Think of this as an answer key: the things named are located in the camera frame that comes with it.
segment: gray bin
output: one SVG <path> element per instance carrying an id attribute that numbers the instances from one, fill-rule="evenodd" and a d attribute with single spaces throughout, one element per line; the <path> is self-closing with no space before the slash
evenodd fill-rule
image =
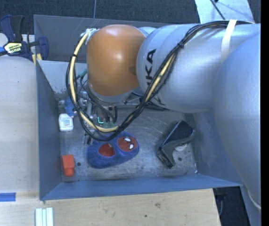
<path id="1" fill-rule="evenodd" d="M 161 27 L 166 24 L 102 20 L 91 18 L 35 16 L 35 36 L 49 41 L 48 61 L 36 66 L 40 199 L 162 193 L 202 188 L 241 186 L 242 182 L 218 136 L 212 111 L 184 114 L 172 111 L 145 111 L 126 129 L 134 134 L 140 151 L 130 161 L 107 169 L 93 169 L 86 162 L 87 144 L 77 117 L 72 132 L 60 132 L 60 100 L 67 96 L 63 78 L 67 63 L 80 34 L 89 27 L 130 24 Z M 85 66 L 82 49 L 78 66 Z M 133 107 L 119 110 L 127 115 Z M 178 120 L 186 120 L 196 130 L 195 139 L 183 150 L 175 151 L 176 166 L 166 168 L 156 150 Z M 64 177 L 61 156 L 72 153 L 75 175 Z"/>

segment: bin floor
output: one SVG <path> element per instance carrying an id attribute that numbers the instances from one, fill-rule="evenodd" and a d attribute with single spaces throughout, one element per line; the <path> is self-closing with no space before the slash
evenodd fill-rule
<path id="1" fill-rule="evenodd" d="M 133 108 L 119 108 L 118 118 L 124 119 Z M 160 177 L 192 174 L 196 171 L 191 143 L 181 151 L 174 150 L 176 165 L 167 168 L 156 155 L 157 148 L 162 144 L 179 120 L 186 120 L 185 114 L 172 111 L 145 109 L 125 131 L 131 133 L 139 143 L 139 153 L 131 160 L 105 169 L 91 167 L 86 160 L 85 133 L 78 116 L 73 119 L 74 129 L 60 132 L 61 155 L 73 154 L 75 174 L 65 177 L 65 182 L 83 180 L 108 180 L 136 177 Z"/>

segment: white bottle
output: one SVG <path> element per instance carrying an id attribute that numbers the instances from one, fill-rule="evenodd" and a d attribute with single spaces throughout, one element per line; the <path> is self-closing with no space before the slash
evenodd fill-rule
<path id="1" fill-rule="evenodd" d="M 73 130 L 73 119 L 66 113 L 59 115 L 59 128 L 60 131 Z"/>

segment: red eye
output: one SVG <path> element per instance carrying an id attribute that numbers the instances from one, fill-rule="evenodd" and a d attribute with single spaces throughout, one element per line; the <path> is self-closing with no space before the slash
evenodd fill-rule
<path id="1" fill-rule="evenodd" d="M 120 137 L 117 139 L 117 144 L 126 152 L 133 151 L 138 146 L 136 139 L 133 137 Z"/>

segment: orange block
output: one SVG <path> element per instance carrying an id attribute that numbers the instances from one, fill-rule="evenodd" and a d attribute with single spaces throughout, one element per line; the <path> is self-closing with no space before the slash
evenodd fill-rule
<path id="1" fill-rule="evenodd" d="M 61 157 L 63 172 L 66 177 L 72 177 L 74 175 L 74 160 L 73 155 L 63 155 Z"/>

